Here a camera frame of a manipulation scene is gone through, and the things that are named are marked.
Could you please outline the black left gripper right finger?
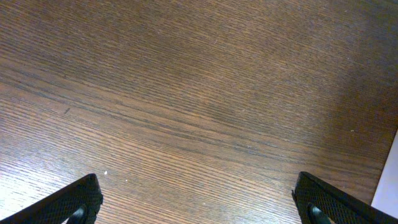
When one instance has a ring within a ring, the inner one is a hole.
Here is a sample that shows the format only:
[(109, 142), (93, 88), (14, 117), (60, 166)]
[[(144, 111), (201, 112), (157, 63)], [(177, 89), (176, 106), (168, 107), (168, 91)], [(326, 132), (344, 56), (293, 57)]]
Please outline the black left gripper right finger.
[(302, 223), (394, 223), (394, 218), (308, 172), (300, 172), (292, 197)]

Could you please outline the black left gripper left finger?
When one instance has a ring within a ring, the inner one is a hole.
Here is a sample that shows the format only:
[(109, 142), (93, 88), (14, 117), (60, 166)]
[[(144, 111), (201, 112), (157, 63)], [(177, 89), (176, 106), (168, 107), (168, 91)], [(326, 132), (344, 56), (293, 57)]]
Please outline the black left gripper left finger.
[(88, 174), (1, 220), (1, 223), (94, 224), (102, 203), (103, 195), (97, 176)]

